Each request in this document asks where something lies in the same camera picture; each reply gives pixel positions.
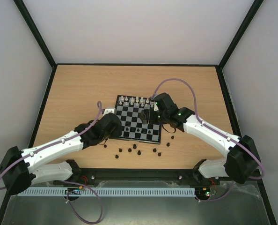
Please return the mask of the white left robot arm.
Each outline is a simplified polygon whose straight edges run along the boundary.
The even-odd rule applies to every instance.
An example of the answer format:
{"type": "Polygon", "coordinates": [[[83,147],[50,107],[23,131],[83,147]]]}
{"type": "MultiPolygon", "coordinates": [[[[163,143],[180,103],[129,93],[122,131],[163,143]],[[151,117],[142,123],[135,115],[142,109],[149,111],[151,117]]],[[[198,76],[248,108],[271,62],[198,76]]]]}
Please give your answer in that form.
{"type": "Polygon", "coordinates": [[[121,133],[120,119],[110,112],[99,120],[82,123],[64,136],[40,146],[23,150],[14,146],[7,150],[0,164],[4,189],[10,195],[16,195],[37,183],[70,180],[73,168],[68,162],[56,165],[50,162],[69,153],[96,146],[109,137],[119,137],[121,133]]]}

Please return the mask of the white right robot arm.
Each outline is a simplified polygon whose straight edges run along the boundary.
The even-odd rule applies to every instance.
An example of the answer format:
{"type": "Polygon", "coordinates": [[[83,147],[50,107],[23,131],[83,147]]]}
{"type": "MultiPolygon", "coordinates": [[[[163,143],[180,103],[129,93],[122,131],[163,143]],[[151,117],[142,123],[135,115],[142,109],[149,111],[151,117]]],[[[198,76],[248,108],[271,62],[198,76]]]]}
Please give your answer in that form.
{"type": "Polygon", "coordinates": [[[169,124],[174,129],[194,135],[223,155],[221,159],[200,162],[198,169],[193,172],[197,183],[205,183],[212,177],[229,177],[243,184],[252,178],[252,173],[260,164],[254,155],[256,145],[251,137],[239,137],[218,129],[200,119],[197,111],[187,107],[178,108],[167,93],[157,95],[153,108],[141,111],[139,118],[144,124],[169,124]]]}

